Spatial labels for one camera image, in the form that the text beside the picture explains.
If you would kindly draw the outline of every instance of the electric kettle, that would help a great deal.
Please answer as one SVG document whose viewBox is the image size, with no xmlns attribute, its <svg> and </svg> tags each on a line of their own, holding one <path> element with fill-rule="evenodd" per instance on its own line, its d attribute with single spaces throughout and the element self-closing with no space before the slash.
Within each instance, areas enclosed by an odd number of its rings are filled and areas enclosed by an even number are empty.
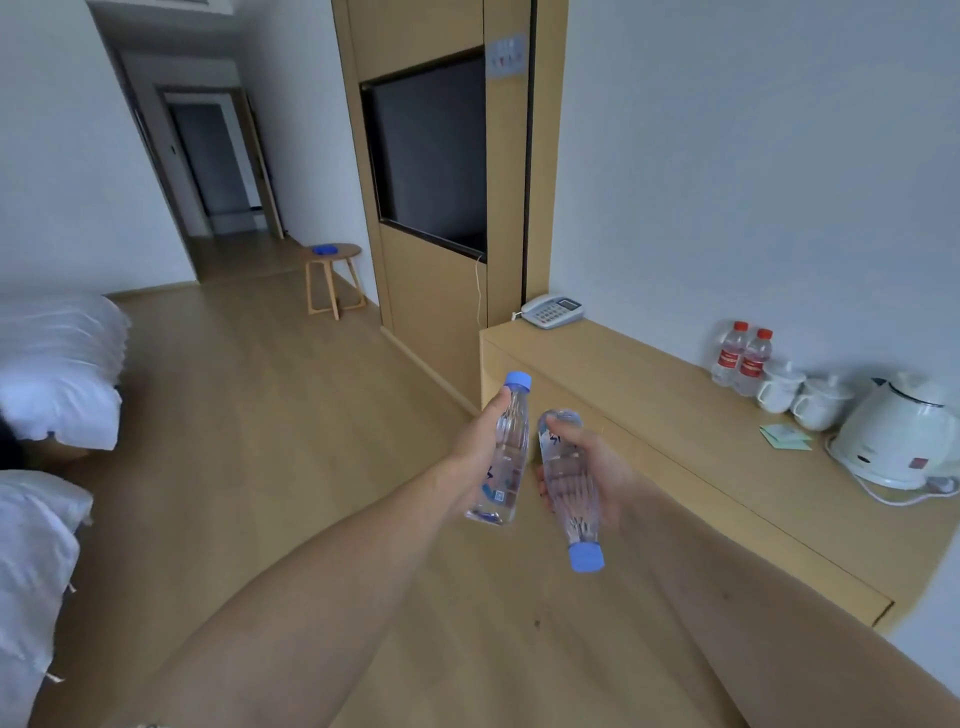
<svg viewBox="0 0 960 728">
<path fill-rule="evenodd" d="M 960 421 L 946 399 L 936 382 L 900 373 L 853 410 L 830 454 L 854 475 L 898 490 L 923 488 L 931 476 L 960 474 Z"/>
</svg>

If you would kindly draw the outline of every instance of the forearm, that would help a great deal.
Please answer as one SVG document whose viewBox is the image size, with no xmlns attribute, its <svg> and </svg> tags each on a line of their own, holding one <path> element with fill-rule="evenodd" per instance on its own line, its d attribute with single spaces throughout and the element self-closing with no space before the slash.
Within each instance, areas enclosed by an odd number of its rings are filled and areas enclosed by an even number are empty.
<svg viewBox="0 0 960 728">
<path fill-rule="evenodd" d="M 751 726 L 960 725 L 960 703 L 874 630 L 663 492 L 636 493 L 620 530 Z"/>
<path fill-rule="evenodd" d="M 115 724 L 323 726 L 367 668 L 452 506 L 442 462 L 264 571 Z"/>
</svg>

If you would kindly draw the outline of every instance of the wooden desk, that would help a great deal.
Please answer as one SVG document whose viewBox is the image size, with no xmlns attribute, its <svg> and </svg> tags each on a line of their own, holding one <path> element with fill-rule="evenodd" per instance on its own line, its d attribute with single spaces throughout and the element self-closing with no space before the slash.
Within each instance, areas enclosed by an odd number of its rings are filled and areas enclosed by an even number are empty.
<svg viewBox="0 0 960 728">
<path fill-rule="evenodd" d="M 881 631 L 916 603 L 960 522 L 960 499 L 876 503 L 819 440 L 812 452 L 771 448 L 757 428 L 785 416 L 590 321 L 488 328 L 481 365 L 484 401 L 508 371 L 528 372 L 531 419 L 577 409 L 698 516 Z"/>
</svg>

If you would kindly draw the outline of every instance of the blue bottle cap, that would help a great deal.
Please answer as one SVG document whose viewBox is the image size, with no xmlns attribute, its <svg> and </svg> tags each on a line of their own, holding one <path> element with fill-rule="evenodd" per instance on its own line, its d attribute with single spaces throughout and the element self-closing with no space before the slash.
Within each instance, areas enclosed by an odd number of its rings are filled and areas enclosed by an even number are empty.
<svg viewBox="0 0 960 728">
<path fill-rule="evenodd" d="M 582 541 L 571 546 L 567 553 L 570 554 L 570 566 L 577 573 L 600 571 L 604 567 L 603 549 L 599 544 Z"/>
<path fill-rule="evenodd" d="M 515 384 L 518 387 L 523 387 L 527 392 L 530 391 L 530 384 L 533 382 L 530 375 L 526 372 L 509 372 L 507 374 L 507 380 L 504 382 L 508 387 L 511 384 Z"/>
</svg>

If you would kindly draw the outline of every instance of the white telephone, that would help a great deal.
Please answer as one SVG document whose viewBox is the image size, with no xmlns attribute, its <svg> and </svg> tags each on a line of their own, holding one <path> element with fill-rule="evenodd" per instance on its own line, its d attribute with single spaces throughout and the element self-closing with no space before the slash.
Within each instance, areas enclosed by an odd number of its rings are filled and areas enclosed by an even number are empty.
<svg viewBox="0 0 960 728">
<path fill-rule="evenodd" d="M 584 317 L 584 305 L 567 296 L 544 294 L 520 309 L 520 316 L 535 327 L 556 328 Z"/>
</svg>

